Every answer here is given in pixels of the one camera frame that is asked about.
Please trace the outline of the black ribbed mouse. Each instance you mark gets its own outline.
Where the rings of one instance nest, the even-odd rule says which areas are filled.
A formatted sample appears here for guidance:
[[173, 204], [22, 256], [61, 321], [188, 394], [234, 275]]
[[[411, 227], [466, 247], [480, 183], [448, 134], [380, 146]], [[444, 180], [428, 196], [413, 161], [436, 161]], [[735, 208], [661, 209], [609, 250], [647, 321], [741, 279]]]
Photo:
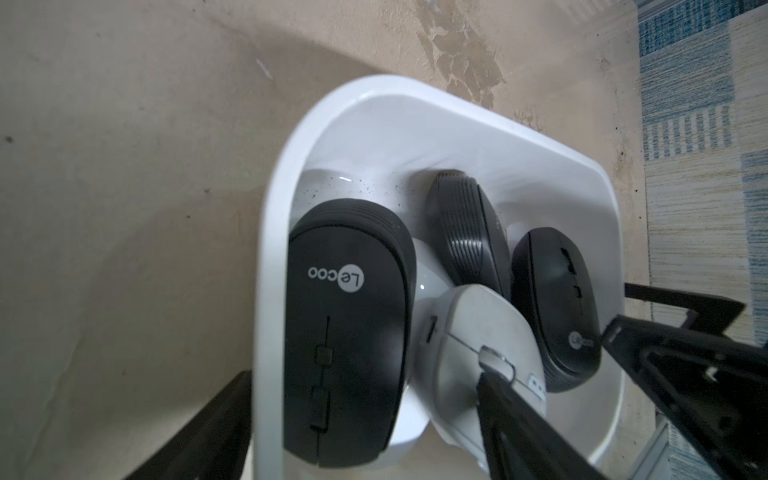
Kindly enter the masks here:
[[478, 182], [440, 172], [425, 203], [428, 242], [457, 286], [479, 284], [511, 298], [513, 274], [504, 227]]

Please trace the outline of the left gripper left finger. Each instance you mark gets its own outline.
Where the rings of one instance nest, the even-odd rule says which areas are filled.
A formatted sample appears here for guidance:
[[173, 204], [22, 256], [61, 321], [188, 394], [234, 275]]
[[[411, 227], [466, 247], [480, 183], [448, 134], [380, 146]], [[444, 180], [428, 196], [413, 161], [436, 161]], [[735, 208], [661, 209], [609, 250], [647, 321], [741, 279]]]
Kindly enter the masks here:
[[130, 479], [239, 479], [251, 441], [252, 372], [238, 373]]

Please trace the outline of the small black Lecoo mouse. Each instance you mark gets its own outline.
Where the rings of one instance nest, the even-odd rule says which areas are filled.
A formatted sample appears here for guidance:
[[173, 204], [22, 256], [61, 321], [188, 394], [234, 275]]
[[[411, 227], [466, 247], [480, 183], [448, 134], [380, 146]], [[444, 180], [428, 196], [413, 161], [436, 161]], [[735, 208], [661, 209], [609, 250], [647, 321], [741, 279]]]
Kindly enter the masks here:
[[552, 393], [598, 371], [601, 333], [592, 281], [576, 244], [551, 227], [523, 236], [513, 251], [511, 302], [529, 322]]

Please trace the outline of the light grey mouse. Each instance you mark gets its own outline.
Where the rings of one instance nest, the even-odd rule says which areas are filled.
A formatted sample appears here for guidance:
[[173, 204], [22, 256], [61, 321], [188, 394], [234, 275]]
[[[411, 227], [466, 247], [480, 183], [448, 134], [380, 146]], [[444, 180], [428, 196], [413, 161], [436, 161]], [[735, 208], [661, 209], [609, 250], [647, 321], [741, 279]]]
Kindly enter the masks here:
[[420, 337], [415, 390], [442, 439], [488, 469], [478, 415], [477, 385], [498, 373], [541, 417], [547, 393], [541, 354], [525, 317], [479, 284], [439, 297]]

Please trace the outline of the white storage box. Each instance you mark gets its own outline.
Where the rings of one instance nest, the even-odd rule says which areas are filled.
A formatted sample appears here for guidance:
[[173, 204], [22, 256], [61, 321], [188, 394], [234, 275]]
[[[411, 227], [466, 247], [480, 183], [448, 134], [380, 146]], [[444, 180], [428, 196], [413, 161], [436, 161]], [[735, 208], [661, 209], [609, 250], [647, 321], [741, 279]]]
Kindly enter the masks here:
[[384, 206], [415, 245], [415, 333], [452, 287], [428, 240], [434, 177], [457, 171], [489, 197], [510, 244], [552, 227], [578, 247], [599, 321], [624, 310], [622, 227], [613, 185], [596, 161], [519, 123], [402, 76], [351, 81], [317, 101], [291, 132], [262, 200], [257, 235], [253, 360], [254, 479], [321, 479], [282, 447], [288, 236], [311, 208], [336, 198]]

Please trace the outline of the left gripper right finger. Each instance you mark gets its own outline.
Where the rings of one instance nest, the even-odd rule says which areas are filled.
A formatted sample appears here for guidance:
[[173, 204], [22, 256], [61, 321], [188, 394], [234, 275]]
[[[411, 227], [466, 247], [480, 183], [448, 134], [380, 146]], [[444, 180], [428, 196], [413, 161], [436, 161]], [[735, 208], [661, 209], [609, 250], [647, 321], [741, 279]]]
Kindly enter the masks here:
[[489, 475], [495, 480], [602, 479], [498, 373], [484, 372], [477, 410]]

